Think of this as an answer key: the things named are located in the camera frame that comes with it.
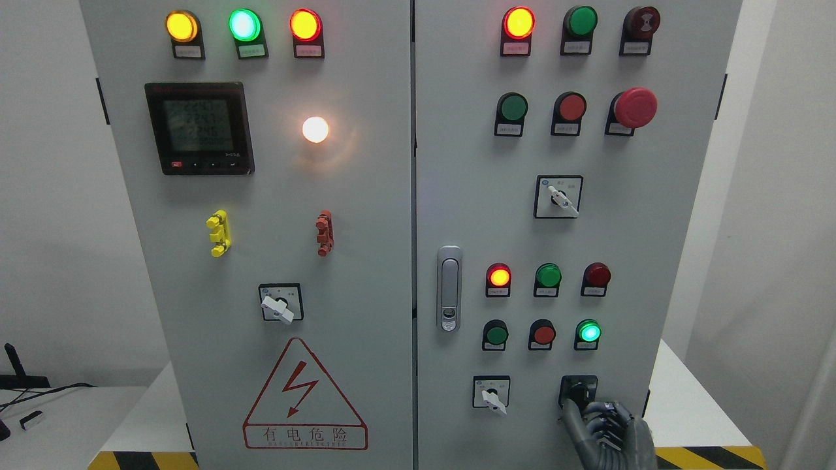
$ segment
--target electrical control cabinet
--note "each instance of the electrical control cabinet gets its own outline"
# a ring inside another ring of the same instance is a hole
[[[564,375],[642,412],[741,2],[524,3],[529,54],[503,57],[516,5],[415,0],[420,468],[580,468]],[[592,29],[590,54],[561,54]],[[553,135],[568,92],[583,100],[560,122],[583,126]],[[577,214],[549,205],[558,179]],[[441,247],[460,249],[454,330],[436,312]],[[507,297],[486,295],[495,263]],[[508,378],[506,415],[474,407],[480,376]]]
[[[641,412],[741,0],[80,3],[201,468]]]
[[[412,468],[410,2],[81,7],[201,469]]]

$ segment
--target electrical hazard sign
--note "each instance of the electrical hazard sign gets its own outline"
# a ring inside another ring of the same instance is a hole
[[[363,418],[298,337],[284,346],[243,430],[250,449],[364,451],[369,447]]]

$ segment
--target green push button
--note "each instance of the green push button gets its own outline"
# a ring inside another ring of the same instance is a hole
[[[592,7],[575,7],[569,11],[566,27],[574,36],[586,36],[598,26],[598,14]]]
[[[518,93],[509,93],[500,105],[502,117],[507,120],[520,120],[528,112],[528,102]]]
[[[504,328],[494,326],[487,331],[487,335],[485,336],[487,337],[488,343],[491,343],[494,346],[499,346],[508,339],[508,331]]]
[[[560,284],[560,279],[563,278],[563,275],[560,273],[560,268],[558,268],[557,264],[548,263],[537,270],[535,278],[543,287],[552,288]]]
[[[597,341],[601,337],[601,327],[593,319],[584,320],[578,325],[578,337],[588,343]]]

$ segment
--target yellow terminal connector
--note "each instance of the yellow terminal connector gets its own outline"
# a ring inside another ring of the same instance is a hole
[[[227,216],[227,212],[215,211],[206,220],[206,227],[212,230],[209,233],[209,241],[215,243],[215,246],[212,248],[212,256],[220,258],[232,246],[232,240],[229,236],[229,217]]]

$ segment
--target lcd display screen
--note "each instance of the lcd display screen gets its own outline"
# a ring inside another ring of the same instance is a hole
[[[164,100],[174,151],[233,151],[226,100]]]

